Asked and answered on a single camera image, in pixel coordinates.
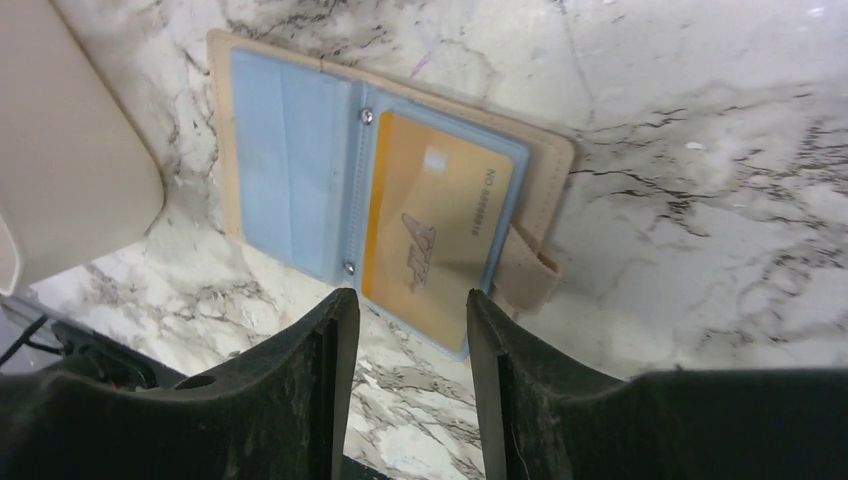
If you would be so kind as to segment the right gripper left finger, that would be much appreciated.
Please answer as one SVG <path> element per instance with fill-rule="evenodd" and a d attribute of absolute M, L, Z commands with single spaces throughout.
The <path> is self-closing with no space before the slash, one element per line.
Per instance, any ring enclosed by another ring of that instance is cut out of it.
<path fill-rule="evenodd" d="M 349 479 L 360 326 L 332 291 L 300 320 L 174 387 L 124 391 L 62 370 L 1 379 L 5 479 Z"/>

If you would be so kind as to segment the gold credit card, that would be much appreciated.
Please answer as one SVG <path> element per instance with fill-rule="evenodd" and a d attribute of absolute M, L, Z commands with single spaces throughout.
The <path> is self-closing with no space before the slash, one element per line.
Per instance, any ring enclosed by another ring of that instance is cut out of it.
<path fill-rule="evenodd" d="M 400 111 L 379 116 L 361 292 L 455 356 L 465 301 L 491 279 L 512 178 L 527 151 Z"/>

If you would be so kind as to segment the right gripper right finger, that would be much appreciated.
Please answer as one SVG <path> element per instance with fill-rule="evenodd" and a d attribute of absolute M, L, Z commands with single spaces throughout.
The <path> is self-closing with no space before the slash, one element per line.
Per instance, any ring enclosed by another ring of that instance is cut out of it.
<path fill-rule="evenodd" d="M 490 479 L 843 479 L 843 368 L 653 371 L 621 381 L 484 293 L 467 327 Z"/>

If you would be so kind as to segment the beige card holder wallet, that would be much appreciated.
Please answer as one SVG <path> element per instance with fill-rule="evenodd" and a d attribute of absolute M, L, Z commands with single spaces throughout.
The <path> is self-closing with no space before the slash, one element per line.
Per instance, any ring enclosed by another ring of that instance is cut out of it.
<path fill-rule="evenodd" d="M 544 248 L 575 156 L 567 138 L 223 30 L 209 32 L 207 52 L 229 236 L 325 284 L 352 285 L 415 330 L 361 292 L 379 116 L 411 113 L 526 149 L 491 279 L 477 290 L 509 315 L 546 303 L 562 277 Z"/>

